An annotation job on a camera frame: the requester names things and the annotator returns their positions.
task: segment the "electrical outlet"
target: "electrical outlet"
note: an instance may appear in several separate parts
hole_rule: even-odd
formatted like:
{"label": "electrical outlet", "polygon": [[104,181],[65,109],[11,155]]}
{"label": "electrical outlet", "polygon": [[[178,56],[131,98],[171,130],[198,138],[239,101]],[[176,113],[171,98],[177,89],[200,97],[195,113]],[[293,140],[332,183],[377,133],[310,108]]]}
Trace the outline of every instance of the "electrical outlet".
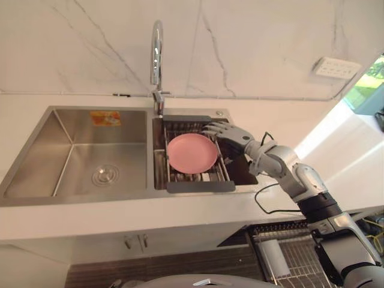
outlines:
{"label": "electrical outlet", "polygon": [[361,65],[358,63],[323,57],[313,68],[313,71],[316,75],[351,79],[360,68]]}

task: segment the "faucet spout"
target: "faucet spout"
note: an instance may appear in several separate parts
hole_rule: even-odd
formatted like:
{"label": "faucet spout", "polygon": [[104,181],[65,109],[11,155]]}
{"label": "faucet spout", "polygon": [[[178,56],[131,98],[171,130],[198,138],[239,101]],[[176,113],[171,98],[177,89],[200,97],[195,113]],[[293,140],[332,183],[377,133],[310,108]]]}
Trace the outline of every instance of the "faucet spout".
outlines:
{"label": "faucet spout", "polygon": [[163,24],[157,20],[152,32],[151,84],[161,91],[161,52],[163,49]]}
{"label": "faucet spout", "polygon": [[155,112],[160,117],[164,113],[164,92],[161,86],[161,53],[163,50],[163,24],[157,20],[154,24],[152,32],[152,54],[151,54],[151,84],[156,85],[156,88],[151,92],[155,101]]}

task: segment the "pink plate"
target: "pink plate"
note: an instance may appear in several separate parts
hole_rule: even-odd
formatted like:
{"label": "pink plate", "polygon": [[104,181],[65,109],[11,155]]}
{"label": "pink plate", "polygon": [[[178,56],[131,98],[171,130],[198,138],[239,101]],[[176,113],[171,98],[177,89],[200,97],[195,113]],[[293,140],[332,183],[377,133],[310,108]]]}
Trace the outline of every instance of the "pink plate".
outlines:
{"label": "pink plate", "polygon": [[183,134],[168,144],[169,164],[182,173],[207,171],[215,164],[217,155],[216,145],[200,134]]}

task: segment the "white cabinet door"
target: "white cabinet door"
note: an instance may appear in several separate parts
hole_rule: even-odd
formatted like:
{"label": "white cabinet door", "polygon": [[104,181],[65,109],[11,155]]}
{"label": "white cabinet door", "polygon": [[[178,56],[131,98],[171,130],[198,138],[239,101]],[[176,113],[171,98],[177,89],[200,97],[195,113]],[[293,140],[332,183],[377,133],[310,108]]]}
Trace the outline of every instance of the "white cabinet door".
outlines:
{"label": "white cabinet door", "polygon": [[0,287],[64,288],[68,264],[0,245]]}
{"label": "white cabinet door", "polygon": [[74,242],[72,264],[108,262],[141,255],[136,233],[111,233],[78,236]]}
{"label": "white cabinet door", "polygon": [[75,237],[10,240],[9,244],[45,258],[71,263]]}
{"label": "white cabinet door", "polygon": [[141,233],[140,240],[145,256],[208,251],[217,249],[242,226],[225,223],[157,229]]}

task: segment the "orange sticker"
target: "orange sticker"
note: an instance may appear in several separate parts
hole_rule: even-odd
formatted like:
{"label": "orange sticker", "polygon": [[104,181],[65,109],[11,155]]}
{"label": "orange sticker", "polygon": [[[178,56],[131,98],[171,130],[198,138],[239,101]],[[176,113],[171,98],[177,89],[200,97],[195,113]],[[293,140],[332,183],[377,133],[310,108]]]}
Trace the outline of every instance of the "orange sticker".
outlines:
{"label": "orange sticker", "polygon": [[95,126],[120,126],[120,114],[117,111],[91,111],[92,122]]}

